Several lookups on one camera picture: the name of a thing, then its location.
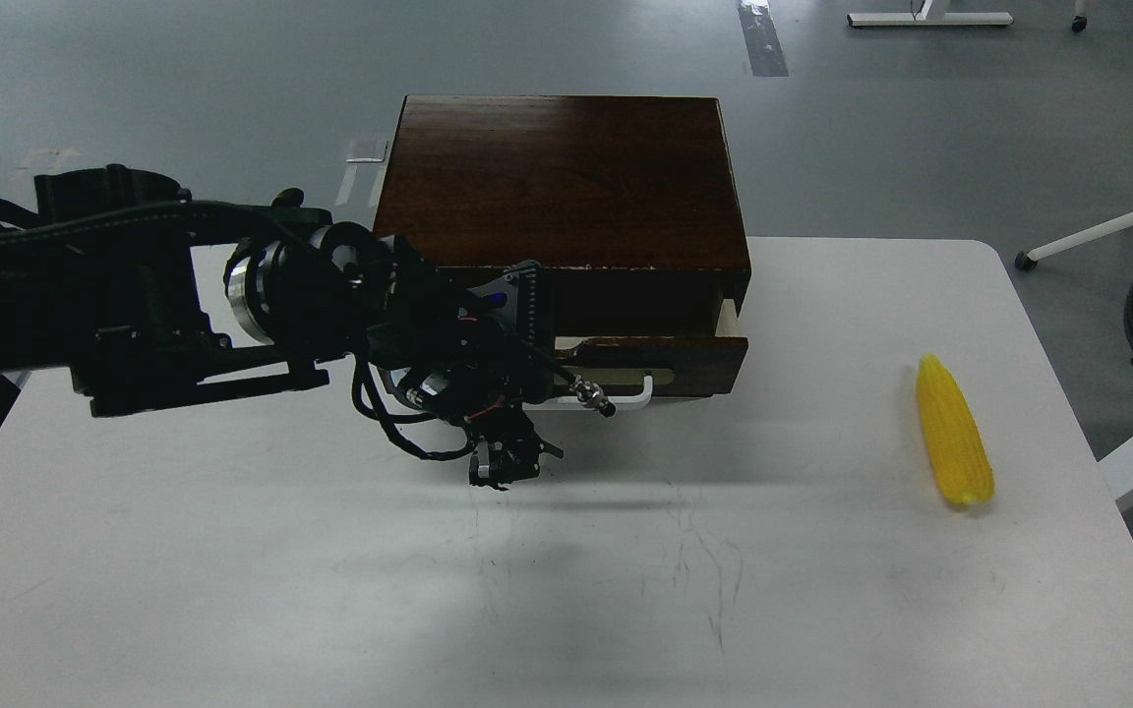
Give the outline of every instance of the chair base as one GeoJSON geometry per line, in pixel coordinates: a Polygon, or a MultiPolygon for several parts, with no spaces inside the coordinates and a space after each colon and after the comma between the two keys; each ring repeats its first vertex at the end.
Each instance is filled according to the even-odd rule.
{"type": "Polygon", "coordinates": [[[947,12],[940,18],[910,12],[850,12],[850,26],[1011,26],[1010,12],[947,12]]]}
{"type": "Polygon", "coordinates": [[[1012,267],[1025,272],[1034,270],[1034,265],[1038,264],[1039,261],[1034,261],[1033,258],[1031,258],[1029,255],[1025,254],[1024,250],[1019,251],[1016,258],[1012,259],[1012,267]]]}

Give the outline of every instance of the scratch marks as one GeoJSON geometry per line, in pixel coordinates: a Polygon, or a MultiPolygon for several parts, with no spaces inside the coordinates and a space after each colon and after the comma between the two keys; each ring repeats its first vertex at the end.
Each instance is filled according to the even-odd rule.
{"type": "Polygon", "coordinates": [[[6,605],[6,604],[9,604],[9,602],[19,600],[19,599],[22,599],[22,597],[28,595],[32,591],[37,590],[37,588],[40,588],[40,587],[44,586],[45,583],[50,582],[51,579],[53,579],[53,578],[46,578],[46,579],[44,579],[44,581],[32,583],[32,586],[28,586],[25,590],[19,591],[19,592],[15,592],[14,595],[8,595],[8,591],[6,591],[6,588],[3,588],[3,595],[0,595],[0,602],[2,602],[6,605]]]}
{"type": "Polygon", "coordinates": [[[484,549],[480,547],[480,504],[475,497],[475,488],[469,488],[467,491],[469,501],[475,507],[475,530],[469,537],[471,541],[471,553],[475,556],[475,574],[480,587],[484,588],[484,607],[482,608],[480,615],[488,623],[495,624],[500,622],[501,615],[497,614],[497,599],[496,590],[499,578],[495,573],[488,573],[488,568],[495,568],[496,561],[487,558],[485,556],[484,549]]]}
{"type": "Polygon", "coordinates": [[[19,167],[15,169],[11,179],[24,179],[37,168],[35,167],[36,161],[40,159],[49,160],[50,164],[46,165],[41,173],[45,176],[58,176],[60,170],[63,170],[63,165],[68,164],[68,161],[73,157],[80,157],[82,153],[71,147],[65,147],[63,150],[56,150],[50,147],[43,147],[41,150],[31,150],[24,160],[19,162],[19,167]]]}
{"type": "MultiPolygon", "coordinates": [[[[682,595],[689,595],[691,582],[691,562],[701,561],[709,563],[709,569],[715,569],[714,573],[707,571],[701,575],[702,583],[710,583],[707,590],[710,597],[709,608],[707,608],[707,626],[710,628],[715,645],[719,647],[719,654],[725,654],[725,622],[730,619],[732,609],[736,606],[739,597],[742,595],[742,581],[746,579],[746,555],[738,544],[729,538],[721,538],[709,528],[706,528],[696,519],[696,506],[684,498],[682,489],[671,485],[674,489],[674,498],[668,501],[665,512],[675,522],[674,538],[678,540],[675,551],[675,565],[671,575],[671,586],[678,588],[682,595]]],[[[697,491],[697,501],[701,501],[701,488],[697,491]]],[[[641,575],[641,594],[645,596],[646,578],[641,575]]]]}

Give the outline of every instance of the wooden drawer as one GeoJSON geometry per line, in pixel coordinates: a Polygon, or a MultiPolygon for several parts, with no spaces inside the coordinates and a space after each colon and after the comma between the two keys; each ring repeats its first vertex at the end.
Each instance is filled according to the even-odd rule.
{"type": "Polygon", "coordinates": [[[658,395],[726,393],[746,355],[719,335],[750,259],[714,99],[410,95],[374,230],[460,285],[540,261],[586,338],[559,357],[673,368],[658,395]]]}

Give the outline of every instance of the yellow corn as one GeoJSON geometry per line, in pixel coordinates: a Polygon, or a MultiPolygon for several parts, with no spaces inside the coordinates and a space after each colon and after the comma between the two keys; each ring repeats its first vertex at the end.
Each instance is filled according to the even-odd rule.
{"type": "Polygon", "coordinates": [[[973,413],[952,373],[931,353],[920,358],[917,403],[939,492],[951,503],[988,501],[995,494],[995,475],[973,413]]]}

